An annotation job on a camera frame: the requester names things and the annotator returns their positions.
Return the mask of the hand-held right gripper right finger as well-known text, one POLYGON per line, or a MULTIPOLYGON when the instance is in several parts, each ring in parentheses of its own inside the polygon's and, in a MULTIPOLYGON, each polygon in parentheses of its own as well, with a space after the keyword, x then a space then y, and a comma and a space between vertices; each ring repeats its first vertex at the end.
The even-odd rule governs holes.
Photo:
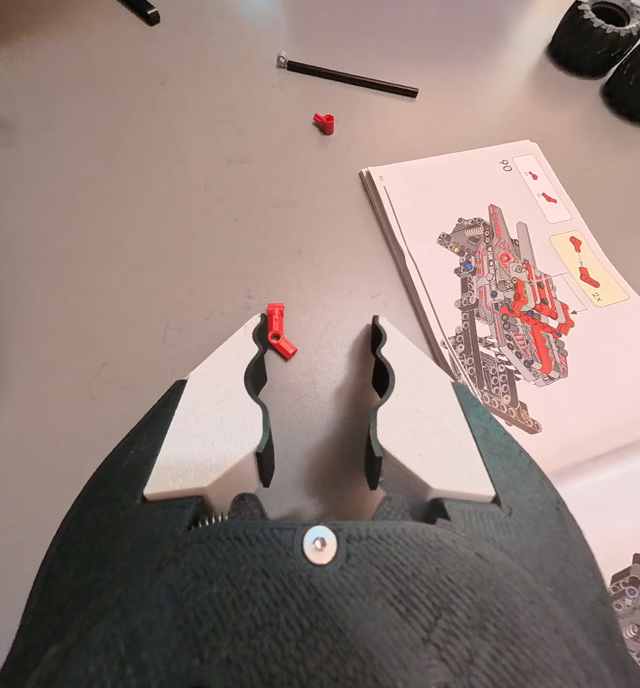
POLYGON ((372 491, 429 503, 490 503, 496 492, 456 395, 460 385, 382 316, 371 323, 371 384, 378 396, 367 435, 372 491))

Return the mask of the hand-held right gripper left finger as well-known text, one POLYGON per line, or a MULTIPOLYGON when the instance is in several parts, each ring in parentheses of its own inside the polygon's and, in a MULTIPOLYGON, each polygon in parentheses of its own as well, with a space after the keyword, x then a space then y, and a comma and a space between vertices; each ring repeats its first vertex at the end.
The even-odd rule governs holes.
POLYGON ((257 314, 200 363, 184 391, 144 489, 149 501, 201 497, 229 511, 274 474, 267 383, 267 317, 257 314))

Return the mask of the red angled connector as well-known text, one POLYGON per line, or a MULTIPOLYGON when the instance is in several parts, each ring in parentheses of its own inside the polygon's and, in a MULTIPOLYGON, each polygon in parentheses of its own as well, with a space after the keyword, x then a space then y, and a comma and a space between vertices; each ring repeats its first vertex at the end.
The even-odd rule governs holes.
POLYGON ((269 326, 267 339, 270 345, 280 353, 284 359, 290 360, 297 353, 298 347, 291 343, 285 336, 284 304, 268 303, 267 320, 269 326))

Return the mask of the instruction booklet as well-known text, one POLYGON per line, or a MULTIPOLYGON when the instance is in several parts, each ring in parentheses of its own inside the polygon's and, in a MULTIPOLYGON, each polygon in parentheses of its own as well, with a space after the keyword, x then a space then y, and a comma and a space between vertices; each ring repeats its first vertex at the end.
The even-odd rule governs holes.
POLYGON ((534 142, 360 176, 438 362, 567 499, 640 678, 640 296, 534 142))

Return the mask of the long black axle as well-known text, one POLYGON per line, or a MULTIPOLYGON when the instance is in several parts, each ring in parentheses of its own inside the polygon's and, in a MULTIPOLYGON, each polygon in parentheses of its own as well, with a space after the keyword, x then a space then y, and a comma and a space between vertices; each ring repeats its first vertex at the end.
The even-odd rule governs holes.
POLYGON ((416 99, 419 93, 419 89, 417 87, 381 81, 375 78, 369 78, 367 76, 331 70, 326 67, 319 67, 317 65, 301 63, 293 60, 289 60, 288 68, 286 70, 292 73, 299 73, 306 76, 321 78, 326 81, 339 82, 346 85, 403 96, 410 99, 416 99))

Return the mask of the black beam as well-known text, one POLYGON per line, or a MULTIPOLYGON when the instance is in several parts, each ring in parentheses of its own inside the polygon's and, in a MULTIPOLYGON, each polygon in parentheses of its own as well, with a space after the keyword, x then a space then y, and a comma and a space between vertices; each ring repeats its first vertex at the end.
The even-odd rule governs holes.
POLYGON ((118 2, 140 18, 146 25, 154 27, 161 22, 158 8, 150 1, 122 0, 118 2))

